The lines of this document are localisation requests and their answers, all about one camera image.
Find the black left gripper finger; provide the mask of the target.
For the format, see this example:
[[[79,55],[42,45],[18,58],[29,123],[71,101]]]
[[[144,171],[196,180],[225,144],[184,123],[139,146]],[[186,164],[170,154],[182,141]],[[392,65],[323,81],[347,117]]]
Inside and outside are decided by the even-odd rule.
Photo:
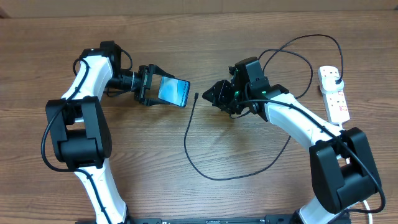
[[[145,98],[143,104],[146,106],[154,106],[154,105],[167,105],[168,102],[155,98]]]
[[[168,78],[175,78],[173,75],[165,72],[163,69],[158,67],[157,65],[151,64],[151,67],[153,68],[153,74],[160,75],[162,77],[168,77]]]

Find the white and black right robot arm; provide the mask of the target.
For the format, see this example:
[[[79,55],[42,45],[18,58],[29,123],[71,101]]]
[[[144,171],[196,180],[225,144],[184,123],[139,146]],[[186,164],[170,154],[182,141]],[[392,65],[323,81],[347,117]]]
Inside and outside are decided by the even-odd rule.
[[[257,57],[236,63],[229,73],[232,79],[216,82],[203,99],[228,114],[247,108],[287,132],[310,157],[314,199],[291,215],[267,215],[266,223],[349,223],[354,205],[374,194],[381,196],[381,205],[372,212],[384,209],[381,180],[362,130],[335,126],[302,106],[282,85],[270,85]]]

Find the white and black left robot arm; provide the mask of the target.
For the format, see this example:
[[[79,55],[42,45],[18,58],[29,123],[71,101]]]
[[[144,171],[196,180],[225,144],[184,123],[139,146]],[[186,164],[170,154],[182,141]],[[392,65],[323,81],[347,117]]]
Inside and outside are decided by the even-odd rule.
[[[163,100],[145,97],[152,76],[171,77],[153,64],[141,65],[138,72],[123,69],[124,53],[114,41],[82,51],[72,66],[71,87],[45,107],[48,125],[41,142],[42,159],[50,169],[72,172],[80,179],[95,210],[95,223],[133,222],[109,164],[112,140],[100,103],[103,94],[131,91],[139,103],[158,105]]]

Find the black smartphone with blue screen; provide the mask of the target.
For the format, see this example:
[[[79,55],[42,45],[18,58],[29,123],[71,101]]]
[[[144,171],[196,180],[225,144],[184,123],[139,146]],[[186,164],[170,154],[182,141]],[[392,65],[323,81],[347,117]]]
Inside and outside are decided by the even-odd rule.
[[[158,99],[179,106],[186,107],[190,82],[176,78],[162,77]]]

